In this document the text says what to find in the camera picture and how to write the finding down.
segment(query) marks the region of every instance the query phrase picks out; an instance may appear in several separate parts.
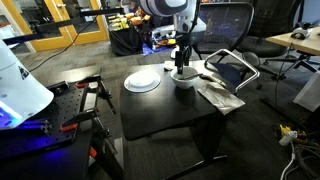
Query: wooden desk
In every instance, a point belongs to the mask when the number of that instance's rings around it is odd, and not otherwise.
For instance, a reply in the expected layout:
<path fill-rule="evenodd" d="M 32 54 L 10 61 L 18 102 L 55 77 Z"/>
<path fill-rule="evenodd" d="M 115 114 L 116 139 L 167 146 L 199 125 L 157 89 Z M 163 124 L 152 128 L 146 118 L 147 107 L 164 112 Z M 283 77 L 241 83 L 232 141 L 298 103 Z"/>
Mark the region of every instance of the wooden desk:
<path fill-rule="evenodd" d="M 296 50 L 320 56 L 320 36 L 317 35 L 319 32 L 320 27 L 313 28 L 310 37 L 305 40 L 291 38 L 291 33 L 272 36 L 266 40 L 287 47 L 290 47 L 291 43 L 293 43 L 293 48 Z"/>

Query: black table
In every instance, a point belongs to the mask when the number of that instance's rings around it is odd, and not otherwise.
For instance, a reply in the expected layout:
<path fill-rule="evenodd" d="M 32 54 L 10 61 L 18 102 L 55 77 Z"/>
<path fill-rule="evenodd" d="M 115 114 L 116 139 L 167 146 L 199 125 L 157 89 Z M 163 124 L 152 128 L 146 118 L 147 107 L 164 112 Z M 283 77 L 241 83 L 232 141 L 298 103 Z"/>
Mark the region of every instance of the black table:
<path fill-rule="evenodd" d="M 61 73 L 48 73 L 39 76 L 38 80 L 44 85 L 61 82 L 61 80 L 75 82 L 84 77 L 99 74 L 99 72 L 100 67 L 92 66 Z M 92 108 L 94 104 L 95 99 L 87 100 L 84 109 Z M 78 127 L 74 142 L 68 145 L 0 162 L 0 179 L 86 179 L 91 146 L 98 153 L 96 161 L 104 165 L 102 168 L 110 177 L 123 179 L 122 169 L 110 149 L 106 148 L 106 152 L 102 154 L 101 149 L 97 147 L 100 142 L 94 136 L 92 123 L 90 121 L 82 122 Z"/>
<path fill-rule="evenodd" d="M 204 61 L 192 61 L 194 67 L 202 67 Z M 202 97 L 197 89 L 205 86 L 205 80 L 198 80 L 194 87 L 187 90 L 175 86 L 170 72 L 164 71 L 163 64 L 135 66 L 130 68 L 124 80 L 140 70 L 154 70 L 160 77 L 159 86 L 149 92 L 133 93 L 122 84 L 120 113 L 124 136 L 136 140 L 166 129 L 191 126 L 191 132 L 204 161 L 169 177 L 175 179 L 212 163 L 215 157 L 227 116 Z"/>

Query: wall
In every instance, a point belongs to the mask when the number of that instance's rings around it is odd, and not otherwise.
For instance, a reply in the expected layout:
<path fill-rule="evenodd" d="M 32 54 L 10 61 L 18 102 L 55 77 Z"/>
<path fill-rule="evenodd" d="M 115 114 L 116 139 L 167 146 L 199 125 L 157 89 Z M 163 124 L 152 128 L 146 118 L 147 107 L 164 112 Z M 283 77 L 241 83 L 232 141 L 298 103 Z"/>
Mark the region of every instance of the wall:
<path fill-rule="evenodd" d="M 320 20 L 319 7 L 320 0 L 305 0 L 302 21 L 314 23 Z"/>

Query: white cable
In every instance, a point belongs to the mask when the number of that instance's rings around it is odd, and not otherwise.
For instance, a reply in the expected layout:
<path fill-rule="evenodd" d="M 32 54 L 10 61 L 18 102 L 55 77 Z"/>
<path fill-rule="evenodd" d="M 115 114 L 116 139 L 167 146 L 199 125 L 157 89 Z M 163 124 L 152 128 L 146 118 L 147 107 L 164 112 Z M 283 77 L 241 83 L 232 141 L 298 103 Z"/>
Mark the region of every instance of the white cable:
<path fill-rule="evenodd" d="M 284 168 L 284 170 L 282 171 L 280 180 L 283 180 L 284 174 L 286 173 L 287 169 L 291 166 L 291 164 L 293 163 L 293 161 L 296 159 L 296 155 L 294 154 L 294 146 L 293 146 L 292 141 L 290 141 L 290 143 L 291 143 L 291 148 L 292 148 L 291 161 L 289 162 L 289 164 L 287 165 L 287 167 Z"/>

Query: white plate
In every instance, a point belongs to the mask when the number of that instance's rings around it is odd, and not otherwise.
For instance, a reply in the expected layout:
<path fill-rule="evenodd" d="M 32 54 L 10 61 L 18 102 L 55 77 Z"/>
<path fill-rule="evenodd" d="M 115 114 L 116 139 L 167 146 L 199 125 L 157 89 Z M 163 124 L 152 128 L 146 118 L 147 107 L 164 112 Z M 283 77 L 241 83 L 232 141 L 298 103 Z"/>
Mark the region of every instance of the white plate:
<path fill-rule="evenodd" d="M 124 87 L 132 92 L 147 92 L 160 84 L 159 74 L 150 70 L 138 71 L 124 81 Z"/>

